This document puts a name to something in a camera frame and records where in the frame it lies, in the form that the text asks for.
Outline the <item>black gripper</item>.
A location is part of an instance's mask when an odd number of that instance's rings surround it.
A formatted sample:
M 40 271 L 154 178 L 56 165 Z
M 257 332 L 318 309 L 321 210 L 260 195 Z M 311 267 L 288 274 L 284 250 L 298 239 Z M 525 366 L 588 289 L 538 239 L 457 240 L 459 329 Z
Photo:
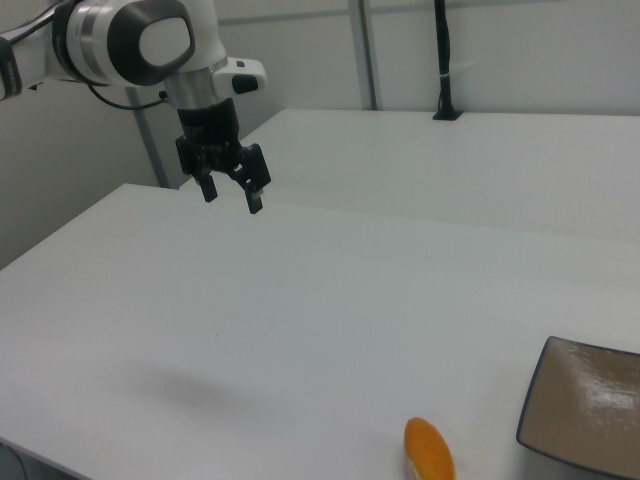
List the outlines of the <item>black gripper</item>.
M 176 141 L 182 172 L 200 187 L 204 200 L 217 198 L 211 170 L 225 172 L 244 191 L 251 214 L 262 208 L 264 188 L 271 182 L 261 147 L 241 146 L 233 99 L 203 109 L 179 110 L 183 135 Z

